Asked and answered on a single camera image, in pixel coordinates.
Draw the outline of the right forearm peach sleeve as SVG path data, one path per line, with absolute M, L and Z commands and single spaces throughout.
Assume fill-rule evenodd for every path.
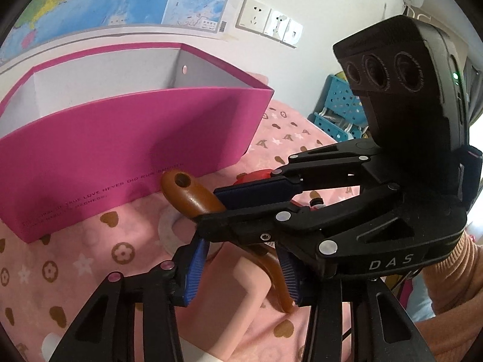
M 414 322 L 431 319 L 473 298 L 481 288 L 473 286 L 481 246 L 467 230 L 451 254 L 440 263 L 430 265 L 412 280 L 407 311 Z

